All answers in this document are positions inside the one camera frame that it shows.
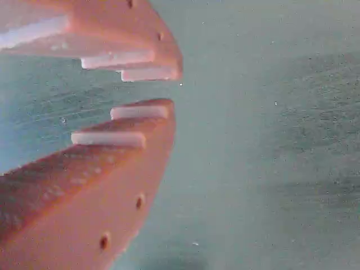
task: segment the textured surface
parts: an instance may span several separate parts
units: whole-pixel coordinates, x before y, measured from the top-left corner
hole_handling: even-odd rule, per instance
[[[171,97],[177,139],[114,269],[359,269],[360,3],[153,1],[182,86],[1,56],[1,170],[118,104]]]

